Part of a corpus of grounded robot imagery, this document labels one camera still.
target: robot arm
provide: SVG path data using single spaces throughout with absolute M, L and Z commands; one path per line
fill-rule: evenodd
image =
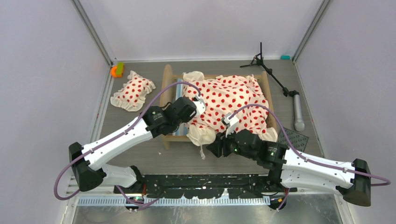
M 297 155 L 286 145 L 262 141 L 258 135 L 244 129 L 233 132 L 238 118 L 229 119 L 226 115 L 223 123 L 228 129 L 218 133 L 214 143 L 206 148 L 216 157 L 227 157 L 231 153 L 257 161 L 259 166 L 269 169 L 267 188 L 272 191 L 284 191 L 289 188 L 309 188 L 342 195 L 347 202 L 370 206 L 370 178 L 351 172 L 358 170 L 370 174 L 365 161 L 354 162 L 332 161 L 299 152 Z M 328 168 L 308 162 L 308 159 L 326 165 L 341 168 Z
M 193 101 L 182 97 L 164 107 L 151 106 L 144 115 L 96 142 L 84 146 L 77 142 L 70 145 L 70 161 L 85 155 L 72 165 L 80 191 L 89 191 L 102 183 L 139 189 L 142 176 L 136 167 L 120 168 L 106 163 L 141 142 L 176 131 L 182 122 L 190 121 L 205 110 L 205 103 L 199 97 Z M 371 179 L 358 174 L 370 174 L 365 161 L 340 162 L 296 154 L 286 145 L 262 141 L 249 130 L 236 133 L 234 130 L 239 120 L 231 117 L 228 114 L 223 118 L 227 130 L 218 133 L 215 142 L 207 146 L 218 158 L 235 153 L 257 161 L 258 165 L 269 169 L 267 187 L 272 191 L 317 189 L 342 195 L 344 200 L 356 205 L 370 206 Z
M 165 107 L 151 106 L 141 119 L 135 118 L 96 142 L 83 146 L 78 142 L 73 143 L 69 146 L 70 161 L 92 152 L 72 165 L 78 188 L 80 191 L 89 191 L 103 183 L 125 188 L 132 186 L 140 175 L 136 167 L 121 168 L 106 163 L 139 143 L 176 131 L 182 122 L 201 115 L 205 109 L 205 103 L 200 97 L 196 96 L 193 101 L 181 97 Z

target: small pillow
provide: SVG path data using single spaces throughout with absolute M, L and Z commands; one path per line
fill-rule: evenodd
M 151 93 L 156 86 L 151 80 L 139 76 L 134 71 L 131 71 L 128 79 L 124 88 L 118 90 L 110 98 L 110 103 L 129 112 L 138 111 L 142 108 L 146 95 Z

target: black tripod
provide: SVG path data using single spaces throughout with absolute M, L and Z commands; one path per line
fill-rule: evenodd
M 244 67 L 249 67 L 249 66 L 262 66 L 265 71 L 274 78 L 274 80 L 281 86 L 283 95 L 285 97 L 293 97 L 294 99 L 294 116 L 295 116 L 295 121 L 294 121 L 294 128 L 296 131 L 302 131 L 304 130 L 304 121 L 303 121 L 303 115 L 301 112 L 301 103 L 300 103 L 300 93 L 297 92 L 296 90 L 289 91 L 286 87 L 284 87 L 281 82 L 272 74 L 272 69 L 267 68 L 264 65 L 264 61 L 262 59 L 262 43 L 260 42 L 260 53 L 255 55 L 253 57 L 253 60 L 250 62 L 250 64 L 247 65 L 242 65 L 240 68 Z

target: teal object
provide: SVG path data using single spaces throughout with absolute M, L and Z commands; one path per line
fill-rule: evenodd
M 281 56 L 281 60 L 290 60 L 290 56 L 289 55 L 282 55 Z

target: white cloth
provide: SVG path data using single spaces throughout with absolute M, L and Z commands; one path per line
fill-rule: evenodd
M 205 80 L 202 72 L 194 71 L 184 73 L 183 79 L 200 89 L 206 103 L 205 113 L 186 124 L 189 128 L 187 137 L 196 146 L 213 143 L 216 133 L 225 131 L 225 125 L 221 123 L 221 118 L 225 114 L 247 104 L 262 104 L 269 107 L 257 80 L 251 76 L 219 76 L 216 79 Z M 195 96 L 195 91 L 190 86 L 183 87 L 183 95 L 188 98 Z M 236 132 L 247 129 L 257 134 L 261 140 L 276 142 L 278 137 L 276 130 L 272 127 L 267 128 L 265 122 L 268 114 L 261 107 L 244 109 L 236 115 L 240 119 Z
M 114 93 L 110 98 L 110 103 L 129 112 L 138 111 L 143 107 L 146 95 L 151 93 L 156 86 L 151 80 L 139 76 L 134 71 L 131 71 L 127 78 L 129 81 L 123 85 L 122 89 Z

